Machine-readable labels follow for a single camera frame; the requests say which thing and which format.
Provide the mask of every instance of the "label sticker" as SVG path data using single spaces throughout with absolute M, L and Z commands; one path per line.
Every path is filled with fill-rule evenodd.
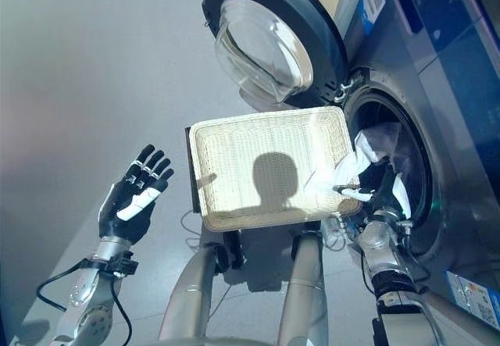
M 358 13 L 361 15 L 362 27 L 365 34 L 371 32 L 384 6 L 385 0 L 359 0 Z
M 500 330 L 500 294 L 457 274 L 446 272 L 446 276 L 456 304 Z

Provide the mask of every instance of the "robot finger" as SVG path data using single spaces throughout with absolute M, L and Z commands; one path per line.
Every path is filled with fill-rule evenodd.
M 147 181 L 146 181 L 146 184 L 149 186 L 150 184 L 152 184 L 155 180 L 158 180 L 159 177 L 161 176 L 163 170 L 165 170 L 165 168 L 170 165 L 170 159 L 166 158 L 164 159 L 163 161 L 160 162 L 160 164 L 158 164 L 156 166 L 156 168 L 153 170 L 153 172 L 151 173 L 151 175 L 148 177 Z
M 125 180 L 133 184 L 141 173 L 142 166 L 146 159 L 155 151 L 155 146 L 148 144 L 139 154 L 139 156 L 130 164 L 127 172 L 125 173 Z
M 148 183 L 148 178 L 152 174 L 152 168 L 155 167 L 156 163 L 165 155 L 165 152 L 162 150 L 159 150 L 155 152 L 153 156 L 149 159 L 149 161 L 144 165 L 142 168 L 141 174 L 139 174 L 139 177 L 135 183 L 139 189 L 142 189 L 147 183 Z
M 161 191 L 148 187 L 139 195 L 134 195 L 132 202 L 126 208 L 118 211 L 116 216 L 123 221 L 128 221 L 153 203 L 161 194 Z
M 171 178 L 172 175 L 173 169 L 168 169 L 158 180 L 150 184 L 149 187 L 154 188 L 159 192 L 164 192 L 165 189 L 169 186 L 168 179 Z

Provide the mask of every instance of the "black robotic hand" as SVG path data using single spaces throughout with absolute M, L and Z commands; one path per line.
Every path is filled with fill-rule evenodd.
M 172 169 L 165 170 L 169 159 L 156 166 L 165 155 L 163 151 L 157 151 L 145 163 L 154 151 L 151 144 L 144 148 L 121 181 L 111 186 L 99 210 L 99 237 L 120 237 L 135 244 L 148 231 L 155 200 L 173 175 Z

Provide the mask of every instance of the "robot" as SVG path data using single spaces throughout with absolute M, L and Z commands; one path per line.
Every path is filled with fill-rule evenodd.
M 113 306 L 131 324 L 118 299 L 123 278 L 134 274 L 138 263 L 130 248 L 145 236 L 155 200 L 173 175 L 169 159 L 148 145 L 123 178 L 111 186 L 98 214 L 101 241 L 96 251 L 71 269 L 40 285 L 38 297 L 64 311 L 51 346 L 104 344 L 113 324 Z M 357 237 L 364 265 L 373 286 L 378 317 L 373 320 L 376 346 L 444 345 L 441 331 L 403 259 L 411 241 L 412 223 L 392 194 L 395 174 L 390 166 L 378 191 L 370 193 L 373 210 Z M 323 236 L 318 223 L 306 223 L 294 239 L 294 260 L 281 317 L 278 346 L 327 346 L 327 300 L 323 282 Z M 226 248 L 206 243 L 191 258 L 170 297 L 157 345 L 264 345 L 261 342 L 205 337 L 209 321 L 212 282 L 229 269 Z M 47 299 L 43 287 L 61 276 L 80 272 L 69 295 L 67 309 Z

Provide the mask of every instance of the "white wicker basket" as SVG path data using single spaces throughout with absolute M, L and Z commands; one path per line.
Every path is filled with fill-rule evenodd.
M 358 201 L 339 194 L 304 191 L 317 168 L 334 168 L 352 151 L 339 108 L 205 121 L 191 128 L 189 138 L 210 230 L 300 223 L 359 209 Z

